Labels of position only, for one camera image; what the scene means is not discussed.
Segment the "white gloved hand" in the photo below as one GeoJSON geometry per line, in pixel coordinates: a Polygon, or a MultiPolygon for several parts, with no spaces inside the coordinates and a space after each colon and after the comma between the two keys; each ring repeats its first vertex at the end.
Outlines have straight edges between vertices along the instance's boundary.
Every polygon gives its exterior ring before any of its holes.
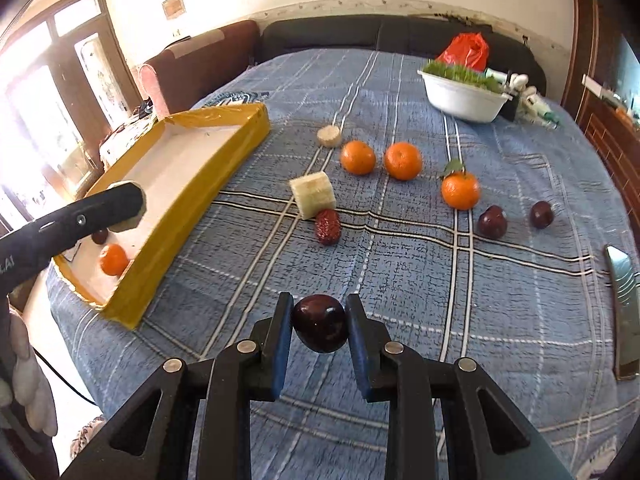
{"type": "Polygon", "coordinates": [[[1,379],[1,407],[7,408],[15,400],[25,409],[28,426],[53,438],[58,433],[58,420],[50,384],[37,362],[21,315],[12,309],[9,312],[9,344],[16,361],[11,379],[1,379]]]}

